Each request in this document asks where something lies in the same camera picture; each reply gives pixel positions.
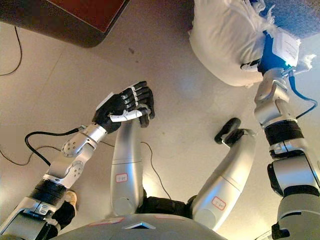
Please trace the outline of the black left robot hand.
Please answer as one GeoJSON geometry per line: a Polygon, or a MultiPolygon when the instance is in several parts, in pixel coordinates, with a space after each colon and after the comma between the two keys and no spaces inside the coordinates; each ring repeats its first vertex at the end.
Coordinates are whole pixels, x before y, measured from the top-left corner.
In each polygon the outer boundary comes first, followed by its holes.
{"type": "Polygon", "coordinates": [[[92,122],[111,134],[122,122],[133,119],[139,119],[140,126],[146,128],[154,117],[153,92],[146,81],[140,81],[118,94],[110,93],[96,108],[92,122]]]}

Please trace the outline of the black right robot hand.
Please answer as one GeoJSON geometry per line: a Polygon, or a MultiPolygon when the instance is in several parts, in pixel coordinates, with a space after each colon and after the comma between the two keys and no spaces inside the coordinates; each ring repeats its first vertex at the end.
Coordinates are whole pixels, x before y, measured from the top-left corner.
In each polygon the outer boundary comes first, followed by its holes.
{"type": "Polygon", "coordinates": [[[248,63],[243,63],[240,69],[246,72],[265,74],[273,68],[288,70],[298,65],[301,41],[285,31],[270,33],[265,36],[261,57],[248,63]]]}

